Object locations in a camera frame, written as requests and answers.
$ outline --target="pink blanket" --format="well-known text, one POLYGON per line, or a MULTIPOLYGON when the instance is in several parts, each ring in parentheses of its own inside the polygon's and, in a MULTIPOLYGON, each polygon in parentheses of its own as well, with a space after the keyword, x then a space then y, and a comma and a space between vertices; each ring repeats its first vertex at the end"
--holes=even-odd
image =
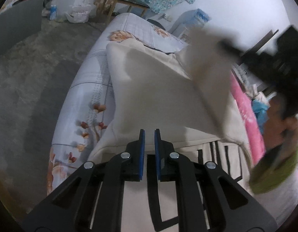
POLYGON ((257 164, 265 153, 263 137, 258 128, 256 117, 251 107, 251 100, 241 90, 235 76, 231 73, 231 93, 236 100, 240 115, 244 121, 253 163, 257 164))

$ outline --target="zipper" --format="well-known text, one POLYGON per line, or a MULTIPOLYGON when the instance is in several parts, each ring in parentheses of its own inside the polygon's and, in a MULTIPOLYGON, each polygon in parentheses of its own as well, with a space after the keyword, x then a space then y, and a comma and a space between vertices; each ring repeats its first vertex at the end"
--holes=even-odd
POLYGON ((214 141, 212 143, 212 151, 213 151, 213 161, 218 164, 218 159, 217 159, 217 150, 216 150, 216 142, 214 141))

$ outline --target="water bottle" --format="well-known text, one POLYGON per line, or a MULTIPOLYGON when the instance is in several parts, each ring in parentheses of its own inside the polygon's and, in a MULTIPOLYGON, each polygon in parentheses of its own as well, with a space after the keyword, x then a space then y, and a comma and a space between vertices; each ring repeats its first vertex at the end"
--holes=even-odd
POLYGON ((50 20, 56 19, 56 4, 58 0, 52 0, 50 8, 50 20))

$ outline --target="green object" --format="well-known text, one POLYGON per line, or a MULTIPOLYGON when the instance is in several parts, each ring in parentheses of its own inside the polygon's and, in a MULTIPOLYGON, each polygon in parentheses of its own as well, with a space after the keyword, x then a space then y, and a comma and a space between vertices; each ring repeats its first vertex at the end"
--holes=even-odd
POLYGON ((272 168, 272 163, 264 156, 250 174, 249 185, 252 192, 263 194, 275 189, 293 173, 297 163, 298 148, 292 156, 276 168, 272 168))

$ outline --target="metal screw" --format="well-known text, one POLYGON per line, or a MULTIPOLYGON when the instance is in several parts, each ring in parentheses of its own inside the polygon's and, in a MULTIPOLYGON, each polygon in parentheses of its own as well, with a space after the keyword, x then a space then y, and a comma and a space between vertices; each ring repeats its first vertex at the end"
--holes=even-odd
POLYGON ((179 153, 172 152, 172 153, 169 154, 169 156, 170 156, 172 159, 178 159, 178 158, 179 158, 179 153))
POLYGON ((90 169, 94 166, 93 162, 87 161, 84 165, 85 169, 90 169))
POLYGON ((128 159, 130 156, 131 156, 131 155, 130 155, 130 153, 128 153, 128 152, 123 152, 123 153, 121 153, 121 158, 122 158, 122 159, 128 159))
POLYGON ((209 168, 209 169, 215 169, 216 168, 216 164, 213 163, 212 161, 208 162, 206 164, 206 166, 209 168))

